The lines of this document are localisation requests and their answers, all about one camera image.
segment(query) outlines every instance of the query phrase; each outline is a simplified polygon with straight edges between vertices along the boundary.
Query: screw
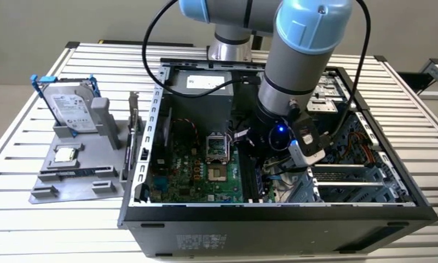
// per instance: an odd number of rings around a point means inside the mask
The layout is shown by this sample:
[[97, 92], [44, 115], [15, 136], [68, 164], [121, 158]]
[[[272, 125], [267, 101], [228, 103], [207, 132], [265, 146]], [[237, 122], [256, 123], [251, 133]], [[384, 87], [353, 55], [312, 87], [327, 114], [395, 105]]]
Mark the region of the screw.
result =
[[327, 10], [325, 10], [324, 5], [319, 6], [319, 13], [320, 14], [325, 14], [327, 13]]

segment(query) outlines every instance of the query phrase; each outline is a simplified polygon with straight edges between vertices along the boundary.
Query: blue drive bracket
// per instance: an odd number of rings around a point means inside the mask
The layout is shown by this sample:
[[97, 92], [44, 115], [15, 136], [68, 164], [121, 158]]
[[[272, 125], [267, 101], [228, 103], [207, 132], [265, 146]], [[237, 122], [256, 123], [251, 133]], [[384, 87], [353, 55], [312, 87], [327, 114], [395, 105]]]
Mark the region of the blue drive bracket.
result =
[[[43, 76], [40, 80], [37, 80], [37, 79], [39, 79], [37, 74], [33, 74], [33, 75], [31, 76], [31, 85], [32, 85], [32, 87], [35, 88], [39, 97], [44, 100], [47, 107], [49, 108], [49, 111], [51, 111], [51, 113], [52, 113], [53, 119], [56, 120], [56, 124], [57, 124], [57, 126], [63, 126], [63, 125], [61, 125], [61, 122], [59, 121], [57, 116], [56, 116], [56, 114], [55, 114], [55, 112], [53, 112], [53, 110], [52, 110], [52, 107], [51, 107], [51, 105], [49, 105], [49, 102], [47, 101], [47, 98], [45, 98], [45, 96], [44, 96], [43, 89], [40, 88], [40, 85], [48, 85], [48, 84], [51, 84], [51, 83], [56, 83], [56, 82], [59, 82], [59, 78], [55, 77], [55, 76]], [[72, 132], [73, 137], [76, 137], [76, 136], [79, 135], [79, 132], [77, 132], [76, 130], [71, 129], [71, 132]]]
[[95, 89], [95, 97], [101, 97], [101, 91], [100, 91], [100, 87], [97, 86], [97, 79], [95, 78], [95, 75], [91, 74], [89, 75], [89, 79], [91, 84], [93, 85], [93, 89]]

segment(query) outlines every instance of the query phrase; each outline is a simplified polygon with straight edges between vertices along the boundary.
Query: gray wall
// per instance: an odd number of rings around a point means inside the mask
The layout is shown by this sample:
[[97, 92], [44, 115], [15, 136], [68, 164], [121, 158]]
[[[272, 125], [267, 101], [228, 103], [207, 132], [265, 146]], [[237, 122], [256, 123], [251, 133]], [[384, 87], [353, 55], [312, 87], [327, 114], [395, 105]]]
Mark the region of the gray wall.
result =
[[[438, 57], [438, 0], [367, 0], [373, 17], [369, 51], [399, 70]], [[165, 0], [0, 0], [0, 84], [27, 84], [47, 73], [68, 41], [141, 40]], [[360, 54], [365, 21], [355, 5], [340, 54]], [[183, 17], [179, 5], [155, 29], [153, 41], [204, 47], [213, 26]]]
[[[68, 41], [140, 41], [165, 0], [0, 0], [0, 84], [45, 74]], [[176, 4], [152, 41], [207, 46], [213, 25], [185, 18]]]

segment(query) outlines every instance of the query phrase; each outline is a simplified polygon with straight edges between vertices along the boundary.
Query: chip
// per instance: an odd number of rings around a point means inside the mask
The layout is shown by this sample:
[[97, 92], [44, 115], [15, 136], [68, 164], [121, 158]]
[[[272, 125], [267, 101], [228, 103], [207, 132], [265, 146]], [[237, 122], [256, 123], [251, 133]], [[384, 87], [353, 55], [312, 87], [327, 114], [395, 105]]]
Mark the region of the chip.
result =
[[179, 194], [181, 196], [189, 196], [191, 195], [191, 189], [189, 188], [180, 188], [179, 189]]

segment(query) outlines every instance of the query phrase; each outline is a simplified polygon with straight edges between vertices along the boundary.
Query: cable connector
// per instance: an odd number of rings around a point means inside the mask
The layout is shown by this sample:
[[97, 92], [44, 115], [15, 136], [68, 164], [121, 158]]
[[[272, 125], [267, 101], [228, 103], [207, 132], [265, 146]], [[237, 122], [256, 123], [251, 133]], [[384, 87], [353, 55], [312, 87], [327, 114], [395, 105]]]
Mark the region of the cable connector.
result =
[[261, 78], [259, 76], [241, 77], [240, 79], [245, 84], [252, 84], [252, 85], [260, 85], [261, 84]]

